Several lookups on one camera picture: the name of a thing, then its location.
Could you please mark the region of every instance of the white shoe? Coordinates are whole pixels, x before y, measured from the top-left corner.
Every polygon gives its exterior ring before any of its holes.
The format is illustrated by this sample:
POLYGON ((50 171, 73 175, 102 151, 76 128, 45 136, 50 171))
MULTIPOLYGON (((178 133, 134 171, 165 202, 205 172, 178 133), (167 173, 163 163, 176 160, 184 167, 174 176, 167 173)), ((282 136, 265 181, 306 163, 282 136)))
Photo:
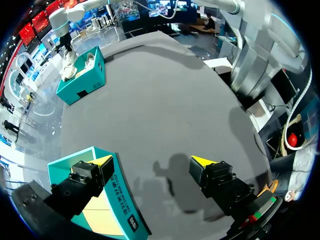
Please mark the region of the white shoe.
POLYGON ((78 54, 72 50, 65 50, 65 55, 62 61, 62 80, 64 82, 70 80, 77 73, 77 68, 75 67, 75 62, 78 59, 78 54))
POLYGON ((95 55, 89 52, 86 56, 85 69, 88 71, 95 66, 95 55))

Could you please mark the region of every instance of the gray table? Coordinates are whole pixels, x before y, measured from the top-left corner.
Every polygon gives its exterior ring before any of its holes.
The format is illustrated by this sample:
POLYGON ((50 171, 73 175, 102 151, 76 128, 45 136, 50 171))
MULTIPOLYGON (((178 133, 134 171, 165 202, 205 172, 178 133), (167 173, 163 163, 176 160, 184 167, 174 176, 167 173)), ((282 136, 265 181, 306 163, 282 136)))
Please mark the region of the gray table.
POLYGON ((118 152, 150 239, 223 237, 233 220, 202 195, 188 173, 189 157, 224 160, 242 180, 266 183, 263 145, 237 98, 212 69, 162 32, 102 53, 106 85, 65 106, 62 155, 89 146, 118 152))

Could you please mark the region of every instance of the person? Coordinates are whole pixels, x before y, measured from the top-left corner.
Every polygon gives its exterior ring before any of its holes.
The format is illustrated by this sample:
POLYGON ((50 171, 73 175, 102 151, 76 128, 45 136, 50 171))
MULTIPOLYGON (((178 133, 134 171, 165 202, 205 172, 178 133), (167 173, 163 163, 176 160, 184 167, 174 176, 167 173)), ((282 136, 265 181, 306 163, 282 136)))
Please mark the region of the person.
POLYGON ((0 103, 8 110, 9 113, 13 114, 15 107, 8 101, 4 92, 2 93, 0 103))
POLYGON ((2 123, 2 125, 4 126, 4 128, 5 128, 6 130, 11 130, 12 132, 14 132, 14 133, 16 133, 16 134, 18 134, 18 132, 19 132, 19 127, 16 126, 16 125, 14 125, 14 124, 12 124, 11 122, 8 122, 7 120, 5 120, 5 121, 2 123))
POLYGON ((270 162, 272 176, 278 180, 275 195, 286 202, 300 198, 307 184, 316 154, 316 145, 310 144, 288 156, 270 162))
POLYGON ((216 24, 215 21, 211 18, 211 14, 207 13, 206 16, 208 17, 208 20, 204 22, 204 29, 209 30, 209 29, 216 29, 216 24))

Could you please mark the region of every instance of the open box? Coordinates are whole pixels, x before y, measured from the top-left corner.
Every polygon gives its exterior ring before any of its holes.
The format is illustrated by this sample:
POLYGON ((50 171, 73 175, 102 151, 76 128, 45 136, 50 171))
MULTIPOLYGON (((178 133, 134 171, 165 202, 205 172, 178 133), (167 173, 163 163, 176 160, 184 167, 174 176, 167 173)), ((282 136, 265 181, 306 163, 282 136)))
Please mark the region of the open box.
POLYGON ((97 147, 89 147, 48 163, 50 184, 60 184, 79 161, 92 161, 112 155, 114 174, 99 197, 92 197, 80 215, 71 221, 89 231, 120 240, 146 240, 150 234, 132 200, 118 157, 97 147))
POLYGON ((77 68, 75 76, 68 81, 61 79, 56 90, 56 94, 68 105, 106 84, 105 60, 98 46, 80 55, 74 66, 77 68), (88 53, 94 55, 94 67, 85 71, 88 53))

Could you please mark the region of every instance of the teal box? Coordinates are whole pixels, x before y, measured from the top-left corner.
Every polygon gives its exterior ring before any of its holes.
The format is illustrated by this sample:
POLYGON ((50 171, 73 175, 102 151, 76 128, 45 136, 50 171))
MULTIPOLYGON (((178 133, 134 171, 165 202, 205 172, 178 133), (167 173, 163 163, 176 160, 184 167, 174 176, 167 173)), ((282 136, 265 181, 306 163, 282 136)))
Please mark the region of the teal box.
MULTIPOLYGON (((126 184, 117 154, 91 146, 56 161, 49 162, 48 173, 50 184, 60 184, 69 176, 71 167, 77 162, 88 162, 108 155, 112 155, 113 157, 114 174, 104 186, 104 191, 112 215, 120 227, 122 235, 102 235, 120 240, 146 240, 151 232, 132 200, 131 191, 126 184)), ((80 215, 75 215, 71 221, 92 231, 83 212, 80 215)))
POLYGON ((78 77, 73 77, 69 81, 60 80, 56 94, 66 104, 71 105, 94 90, 106 84, 105 75, 105 60, 98 46, 80 55, 75 61, 74 66, 77 68, 77 73, 85 69, 85 62, 88 53, 92 53, 94 58, 94 67, 78 77))

